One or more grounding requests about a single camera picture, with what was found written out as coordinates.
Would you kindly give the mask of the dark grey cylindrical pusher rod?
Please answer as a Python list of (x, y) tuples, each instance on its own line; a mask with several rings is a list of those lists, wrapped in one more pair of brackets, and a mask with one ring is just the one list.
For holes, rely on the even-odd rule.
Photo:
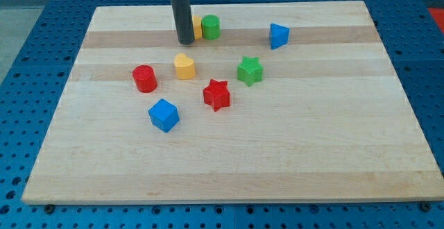
[(194, 28), (190, 0), (171, 0), (178, 41), (188, 45), (194, 42)]

